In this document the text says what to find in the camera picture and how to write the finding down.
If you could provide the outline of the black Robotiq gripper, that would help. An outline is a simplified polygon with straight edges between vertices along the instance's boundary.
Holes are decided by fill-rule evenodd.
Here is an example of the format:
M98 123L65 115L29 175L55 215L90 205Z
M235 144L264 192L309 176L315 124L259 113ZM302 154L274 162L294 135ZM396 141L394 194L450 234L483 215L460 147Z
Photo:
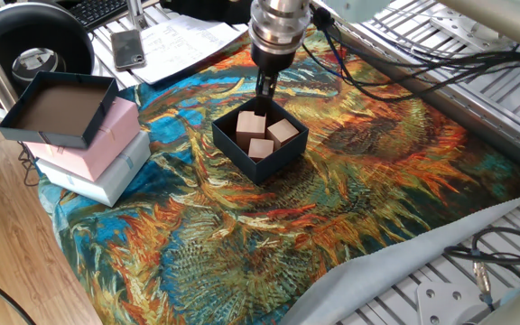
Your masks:
M279 72L293 64L295 53L272 54L253 43L250 54L252 61L260 69L255 86L255 112L266 113L272 105Z

